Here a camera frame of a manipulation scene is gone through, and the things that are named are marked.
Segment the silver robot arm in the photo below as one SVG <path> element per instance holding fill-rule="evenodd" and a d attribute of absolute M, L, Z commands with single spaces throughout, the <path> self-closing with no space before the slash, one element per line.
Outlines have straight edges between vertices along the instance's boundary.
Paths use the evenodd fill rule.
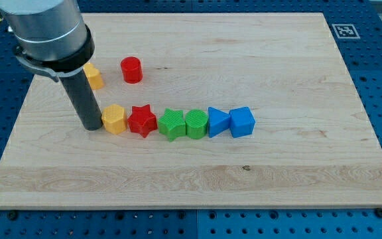
<path fill-rule="evenodd" d="M 73 77 L 94 53 L 76 0 L 0 0 L 0 12 L 19 43 L 17 60 L 33 74 Z"/>

